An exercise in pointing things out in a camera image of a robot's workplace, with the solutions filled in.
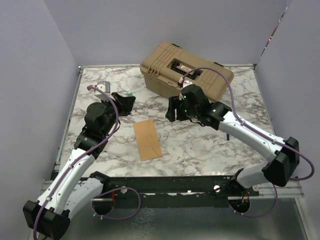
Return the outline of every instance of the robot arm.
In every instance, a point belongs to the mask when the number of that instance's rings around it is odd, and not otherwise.
[[[253,185],[268,182],[284,187],[299,164],[297,154],[275,144],[277,141],[299,150],[296,139],[293,137],[283,139],[270,134],[242,117],[240,117],[242,122],[239,122],[230,107],[219,101],[209,102],[201,87],[188,81],[183,84],[180,96],[169,98],[169,108],[165,117],[171,122],[176,119],[180,121],[196,119],[202,126],[230,134],[261,154],[266,162],[251,168],[242,168],[234,175],[231,184],[238,184],[240,188],[248,189]],[[269,136],[273,141],[261,137],[254,130]]]
[[[105,84],[98,84],[97,89],[103,93],[108,91]],[[35,202],[27,201],[23,207],[28,226],[54,240],[59,240],[65,234],[72,217],[103,190],[104,184],[96,178],[89,178],[82,186],[74,189],[108,143],[107,138],[117,119],[113,104],[119,116],[127,116],[136,100],[134,96],[122,97],[113,92],[113,100],[110,98],[112,104],[102,98],[105,94],[95,95],[102,101],[88,106],[84,117],[85,126],[66,164],[48,189]]]

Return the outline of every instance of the screw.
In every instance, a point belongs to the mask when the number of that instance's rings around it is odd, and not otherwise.
[[[253,191],[258,192],[259,191],[259,186],[258,185],[253,185],[252,189],[253,189]]]
[[[220,188],[219,185],[215,185],[215,186],[213,187],[213,190],[214,190],[216,193],[219,193],[219,192],[221,191],[221,188]]]
[[[125,194],[125,193],[128,191],[127,189],[125,189],[125,187],[126,187],[126,186],[122,186],[122,188],[124,188],[124,189],[121,189],[121,190],[120,190],[120,192],[121,192],[122,194]]]

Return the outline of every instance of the black bracket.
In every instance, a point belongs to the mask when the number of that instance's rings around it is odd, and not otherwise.
[[[170,122],[174,122],[176,120],[185,121],[189,119],[189,117],[187,117],[184,114],[181,114],[180,112],[180,107],[182,103],[183,103],[183,100],[179,100],[179,96],[169,97],[169,106],[168,106],[168,111],[165,114],[165,117]]]
[[[112,97],[115,99],[115,105],[118,109],[119,116],[128,116],[131,114],[132,108],[136,101],[135,96],[121,96],[116,92],[111,93]]]
[[[285,144],[299,151],[299,142],[295,138],[289,137]],[[262,169],[262,172],[269,182],[284,187],[300,163],[300,157],[285,147],[275,154],[276,157]]]
[[[23,214],[29,228],[33,229],[40,206],[36,202],[27,201],[23,206]],[[59,240],[68,230],[70,219],[69,210],[62,214],[53,212],[53,209],[43,209],[36,231],[53,240]]]

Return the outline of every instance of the white panel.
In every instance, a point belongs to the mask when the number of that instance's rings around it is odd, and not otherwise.
[[[0,7],[0,235],[23,240],[22,208],[50,176],[78,67],[42,0]]]
[[[271,133],[262,130],[260,127],[252,124],[249,121],[246,121],[241,116],[239,117],[243,121],[242,123],[245,123],[246,126],[259,131],[269,138],[272,138],[278,142],[282,142],[284,140],[282,137],[272,135]],[[241,123],[235,118],[232,111],[227,112],[223,118],[224,120],[219,123],[219,130],[230,134],[231,136],[239,139],[241,142],[247,144],[249,147],[256,150],[266,161],[272,162],[276,157],[275,152],[282,149],[281,146],[274,144],[272,141],[258,135],[246,126],[241,125]]]
[[[43,206],[46,201],[48,195],[52,193],[53,189],[56,187],[57,183],[60,181],[59,186],[56,191],[53,193],[51,200],[45,205],[46,209],[54,208],[54,213],[61,214],[65,209],[66,203],[70,194],[74,190],[81,176],[85,173],[85,171],[90,167],[94,161],[94,156],[85,155],[80,160],[77,161],[72,169],[69,169],[69,165],[73,163],[78,157],[84,154],[86,151],[80,148],[73,149],[69,160],[66,165],[62,168],[61,172],[59,172],[58,176],[54,179],[49,188],[37,198],[39,201],[39,205]]]
[[[316,167],[301,182],[320,236],[320,1],[294,0],[256,68],[258,83],[278,135],[292,136]],[[298,174],[310,173],[302,159]]]
[[[162,41],[254,64],[286,0],[44,0],[80,65],[139,64]]]

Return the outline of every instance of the cable clip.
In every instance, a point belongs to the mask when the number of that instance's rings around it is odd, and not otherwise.
[[[183,84],[183,81],[184,81],[184,77],[182,76],[182,77],[179,78],[178,83]]]
[[[243,121],[240,123],[241,126],[246,124],[246,120],[243,119]]]

